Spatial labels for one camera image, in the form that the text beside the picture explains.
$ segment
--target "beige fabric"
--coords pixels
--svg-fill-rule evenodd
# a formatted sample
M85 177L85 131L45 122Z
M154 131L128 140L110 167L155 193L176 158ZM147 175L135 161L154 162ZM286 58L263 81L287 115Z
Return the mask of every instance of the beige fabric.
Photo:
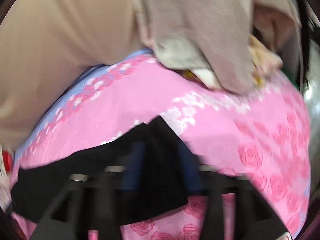
M257 78L270 75L275 69L281 68L282 59L274 52L268 50L256 37L250 35L249 51L255 66L253 76Z
M222 86L237 94L256 84L249 48L252 24L271 50L282 47L299 24L291 0L133 2L141 40L151 44L164 66L190 70L209 89Z
M139 48L131 0L16 0L0 25L0 144L21 143L88 66Z

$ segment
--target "black fabric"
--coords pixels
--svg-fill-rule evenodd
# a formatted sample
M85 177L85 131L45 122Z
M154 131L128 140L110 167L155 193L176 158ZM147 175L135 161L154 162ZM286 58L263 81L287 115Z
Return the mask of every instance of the black fabric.
M1 240L23 240L16 232L12 219L7 217L0 207L0 236Z
M209 199L199 240L224 240L223 193L235 193L236 197L234 240L275 240L287 232L280 218L248 180L221 175L208 166L200 172L199 167L204 166L199 166L198 160L189 158L188 162L188 167L197 167L202 183L208 185ZM69 181L40 220L30 240L87 240L88 229L98 230L99 240L122 240L115 209L116 188L126 172L104 172L91 182ZM86 189L92 185L96 189L93 201L81 201L86 196ZM60 206L64 206L65 199L69 199L65 205L66 218L57 220L55 214ZM88 212L88 205L94 213ZM96 220L94 228L89 226L92 219Z
M307 12L307 4L305 0L297 0L298 13L301 22L301 49L302 49L302 62L303 62L303 80L300 82L301 68L299 68L296 84L298 87L304 86L307 82L307 73L309 71L309 55L310 55L310 32L309 20Z
M19 170L11 191L13 211L35 223L71 174L95 176L107 166L122 165L135 142L145 144L139 187L135 194L121 192L118 212L122 225L155 217L187 203L179 165L179 137L161 117L140 124L117 140L78 151L69 157L34 169Z

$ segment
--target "pink rose pattern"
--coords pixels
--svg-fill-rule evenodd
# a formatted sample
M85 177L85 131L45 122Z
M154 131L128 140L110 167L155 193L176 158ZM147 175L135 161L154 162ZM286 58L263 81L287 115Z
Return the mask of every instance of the pink rose pattern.
M178 235L178 240L198 240L201 229L193 224L188 224L183 227L182 232Z
M262 153L253 144L241 145L238 147L241 162L246 166L259 168L262 164Z
M200 219L203 217L206 209L206 198L203 196L191 196L188 198L188 204L183 207L183 210L197 218Z
M36 139L26 148L25 154L18 161L32 156L34 151L43 144L48 134L53 133L59 123L64 122L73 113L77 112L82 103L99 96L103 89L111 86L113 82L119 80L124 75L134 72L136 65L147 61L150 55L138 56L134 59L119 63L109 70L108 73L90 80L83 90L72 97L61 109L58 109L54 119L46 124L40 131ZM244 142L238 146L238 156L240 162L248 169L252 170L247 173L252 184L268 198L277 203L285 201L287 210L292 216L286 221L286 227L293 235L302 226L303 220L300 214L306 214L308 209L308 195L295 195L289 192L292 182L299 178L308 179L310 176L310 165L308 160L308 142L310 124L308 113L300 96L294 95L293 98L282 95L284 103L290 108L286 114L287 123L279 123L274 130L268 130L267 127L255 120L247 123L241 120L234 120L238 130L249 140L250 143ZM263 165L263 155L272 156L281 167L281 174L272 174L269 178L259 172ZM236 172L232 167L222 173L235 175ZM224 196L228 202L234 201L232 195ZM183 207L183 211L197 220L203 218L206 208L206 199L204 197L194 196L189 198L188 204ZM131 228L138 236L150 235L151 240L197 240L199 238L200 229L193 225L187 224L182 231L176 235L156 230L155 222L147 220L126 226ZM89 232L89 239L97 239L97 232Z
M131 229L135 231L139 236L146 235L153 229L154 226L155 223L151 219L130 225Z
M175 239L172 235L156 231L151 236L151 240L175 240Z

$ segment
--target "wrinkled fabric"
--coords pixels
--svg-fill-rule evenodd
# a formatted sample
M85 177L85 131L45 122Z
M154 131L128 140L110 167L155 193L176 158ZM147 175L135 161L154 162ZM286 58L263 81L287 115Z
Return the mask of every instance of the wrinkled fabric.
M237 96L187 81L153 56L138 56L95 70L62 102L20 149L12 183L20 167L110 143L160 114L203 163L228 175L248 174L292 236L301 230L310 191L309 117L299 91L280 71L263 88ZM225 239L232 240L235 202L232 195L224 199ZM155 240L160 233L188 239L202 227L205 203L193 196L178 210L123 226L124 239ZM16 218L30 236L36 225Z
M265 77L269 76L273 71L282 67L282 59L274 52L268 50L256 37L250 35L249 52L252 63L255 68L252 72L256 86L262 87L265 83ZM184 78L191 81L203 83L203 80L198 78L195 73L201 73L206 70L183 70L178 71ZM219 81L216 80L216 89L221 89Z
M132 0L16 0L0 25L0 144L16 149L89 67L142 47Z
M182 141L159 116L148 125L132 128L114 142L75 152L48 165L20 169L11 190L13 211L39 222L72 174L98 176L108 166L126 166L137 143L144 146L139 185L135 194L126 190L117 193L119 223L140 222L185 205L187 192L178 155Z
M167 68L190 70L209 89L241 94L255 71L252 24L266 46L281 48L299 24L291 0L133 0L140 39Z

